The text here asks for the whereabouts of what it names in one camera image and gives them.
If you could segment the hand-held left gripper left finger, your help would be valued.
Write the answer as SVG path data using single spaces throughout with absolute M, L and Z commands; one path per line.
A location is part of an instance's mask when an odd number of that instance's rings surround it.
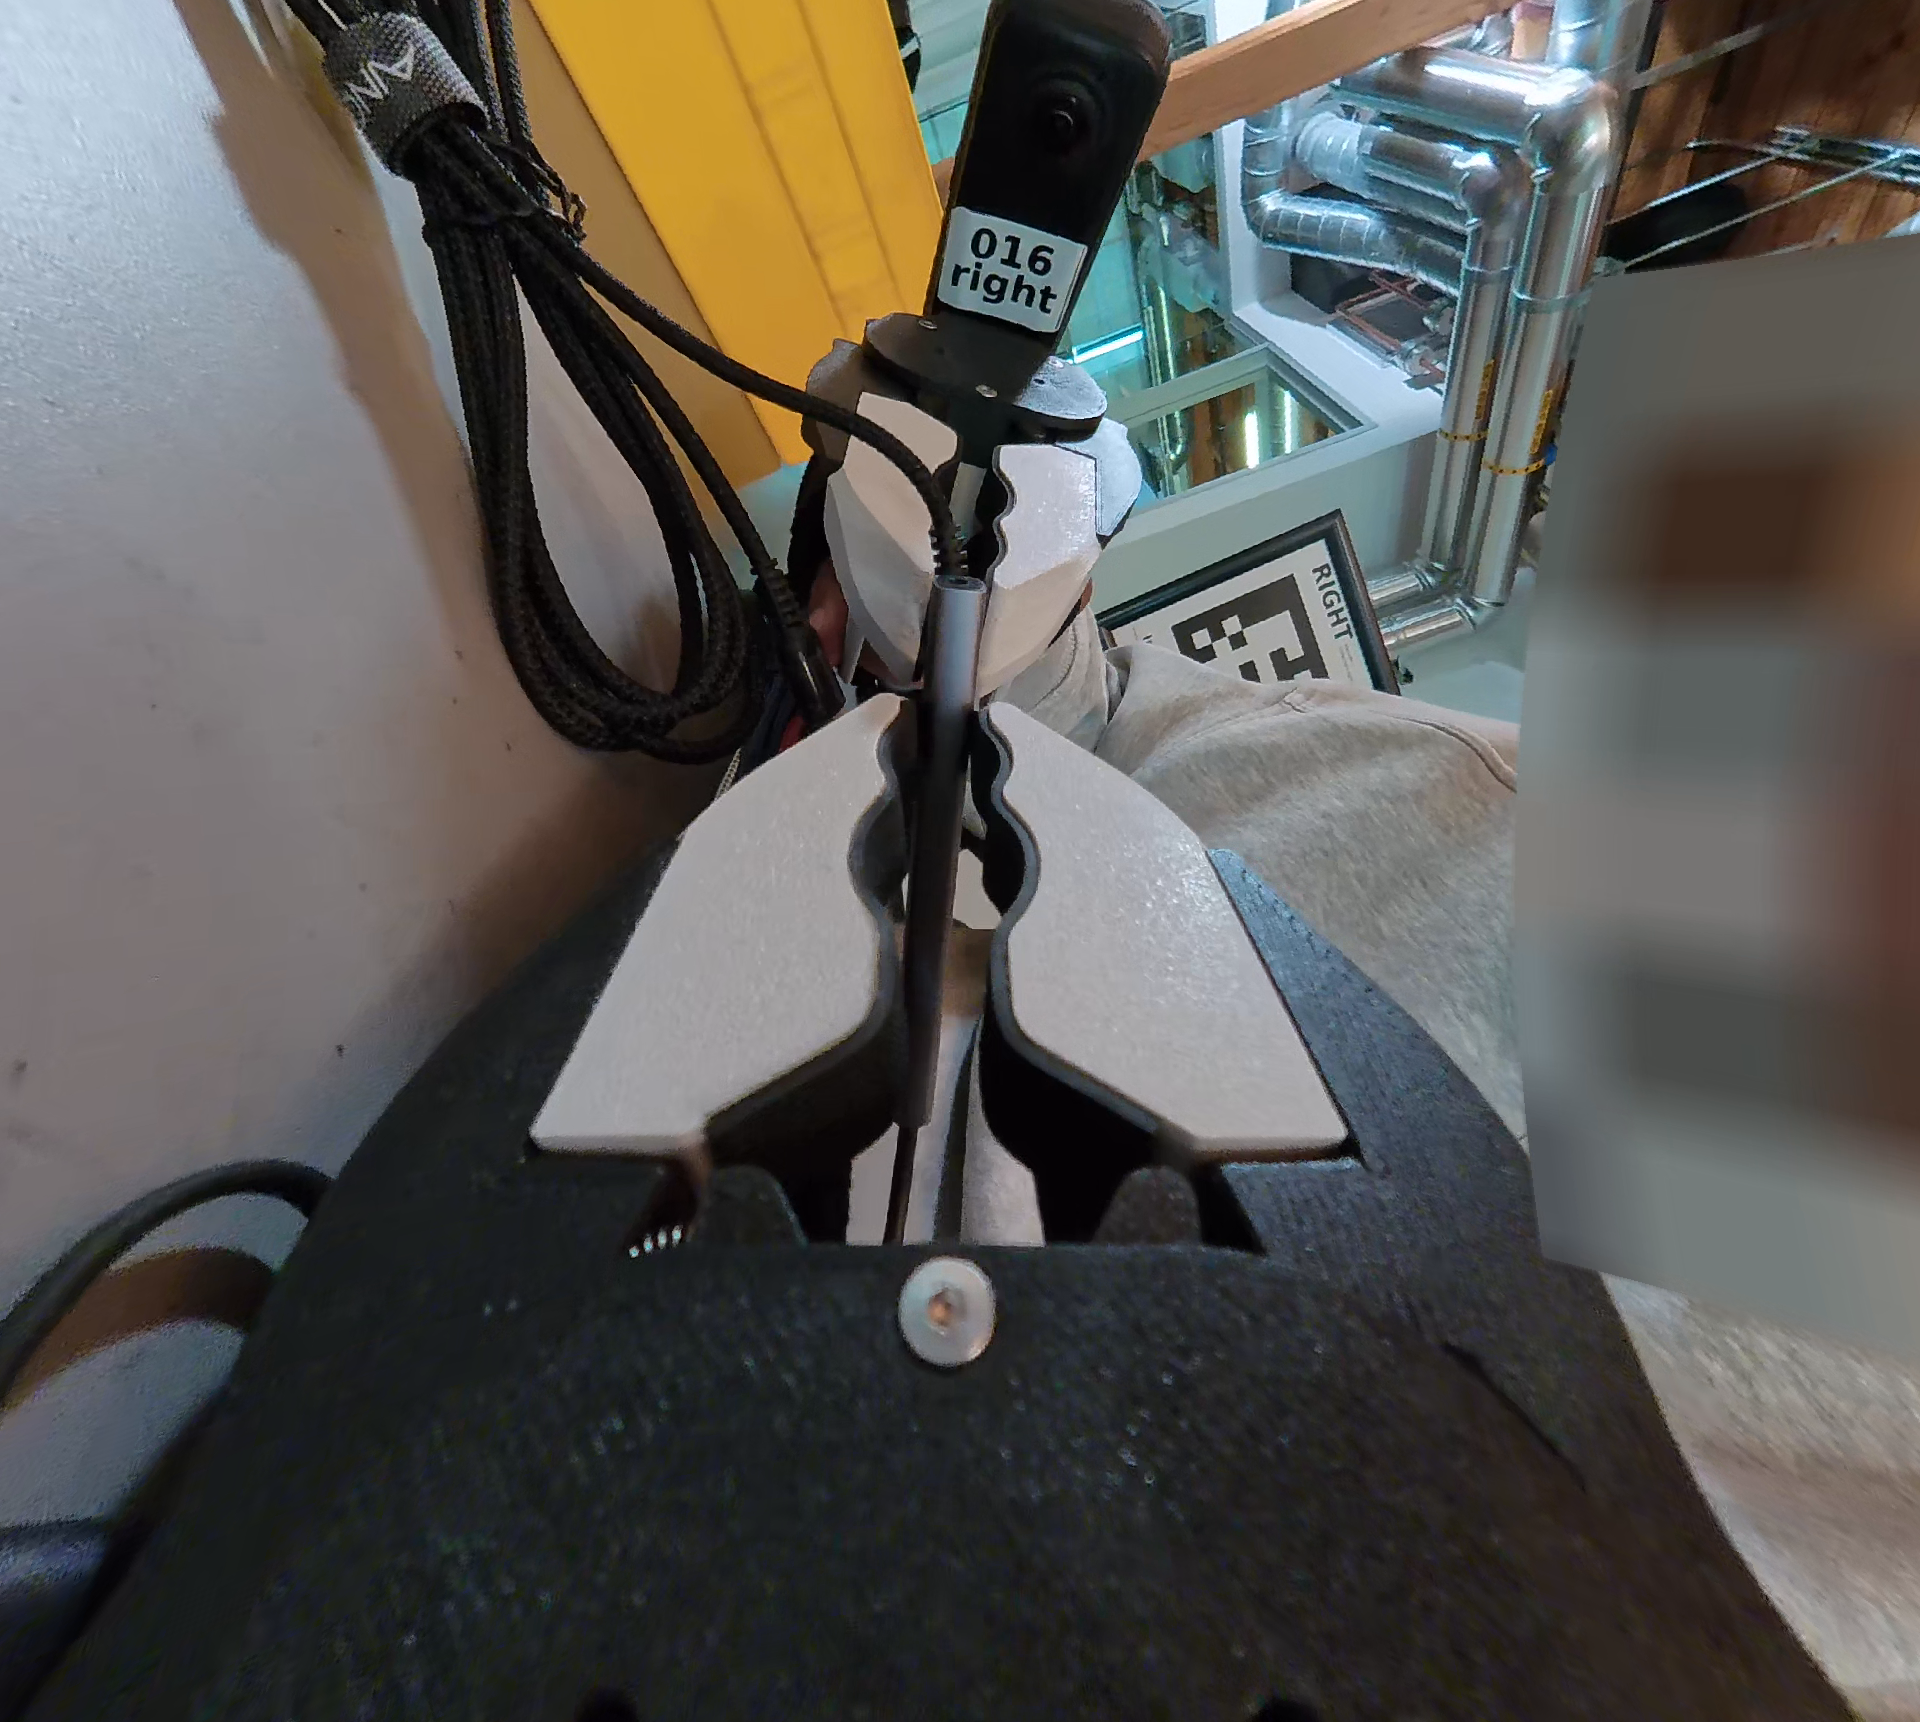
M 815 1160 L 896 1114 L 901 761 L 872 698 L 746 773 L 673 847 L 535 1114 L 548 1155 Z

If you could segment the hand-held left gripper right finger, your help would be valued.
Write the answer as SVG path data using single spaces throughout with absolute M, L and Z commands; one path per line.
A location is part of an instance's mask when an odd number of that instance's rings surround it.
M 1013 1054 L 1170 1160 L 1330 1158 L 1348 1121 L 1207 847 L 1021 706 L 978 735 L 1021 856 L 993 944 Z

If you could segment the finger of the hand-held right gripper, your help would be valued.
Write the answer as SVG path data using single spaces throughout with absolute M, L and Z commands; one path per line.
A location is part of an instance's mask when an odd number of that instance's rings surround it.
M 996 453 L 1005 509 L 978 647 L 978 682 L 1024 673 L 1076 612 L 1102 552 L 1098 467 L 1056 441 L 1013 441 Z
M 932 517 L 903 470 L 863 438 L 848 441 L 827 480 L 827 545 L 869 668 L 896 687 L 914 685 L 935 582 Z

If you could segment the grey usb hub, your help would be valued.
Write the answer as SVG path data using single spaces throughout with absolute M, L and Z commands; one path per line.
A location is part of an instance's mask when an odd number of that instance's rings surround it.
M 907 1069 L 897 1114 L 903 1144 L 914 1144 L 929 1124 L 938 1090 L 942 966 L 961 853 L 986 603 L 986 587 L 971 575 L 938 575 L 929 597 L 903 914 Z

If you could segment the person's right forearm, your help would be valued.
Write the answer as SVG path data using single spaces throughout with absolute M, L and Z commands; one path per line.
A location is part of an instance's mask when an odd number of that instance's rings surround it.
M 1102 751 L 1123 700 L 1129 661 L 1107 642 L 1084 597 L 1047 653 L 1005 692 L 1074 745 Z

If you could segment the white desk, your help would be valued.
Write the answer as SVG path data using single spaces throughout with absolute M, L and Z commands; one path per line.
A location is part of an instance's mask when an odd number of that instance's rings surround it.
M 415 193 L 277 0 L 3 0 L 3 1304 L 226 1160 L 339 1172 L 718 766 L 492 626 Z

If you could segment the grey sweatshirt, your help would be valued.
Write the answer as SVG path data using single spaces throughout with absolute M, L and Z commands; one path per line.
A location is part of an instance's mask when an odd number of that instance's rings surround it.
M 1242 856 L 1515 1134 L 1512 724 L 1107 653 L 1098 754 Z M 1861 1718 L 1917 1717 L 1917 1366 L 1610 1278 L 1726 1531 Z

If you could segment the framed black white marker sign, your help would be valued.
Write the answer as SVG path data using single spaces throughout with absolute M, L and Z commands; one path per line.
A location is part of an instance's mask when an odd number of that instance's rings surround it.
M 1095 615 L 1112 646 L 1158 646 L 1246 682 L 1333 678 L 1400 692 L 1340 509 Z

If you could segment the yellow folding panel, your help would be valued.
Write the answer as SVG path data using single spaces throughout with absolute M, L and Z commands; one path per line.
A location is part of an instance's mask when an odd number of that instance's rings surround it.
M 802 383 L 926 297 L 942 200 L 886 0 L 531 0 L 711 340 Z

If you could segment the silver duct pipes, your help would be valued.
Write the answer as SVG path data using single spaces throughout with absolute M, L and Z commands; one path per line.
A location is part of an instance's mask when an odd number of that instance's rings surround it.
M 1425 44 L 1244 123 L 1262 246 L 1455 292 L 1420 552 L 1372 600 L 1392 653 L 1512 594 L 1594 277 L 1618 104 L 1583 70 Z

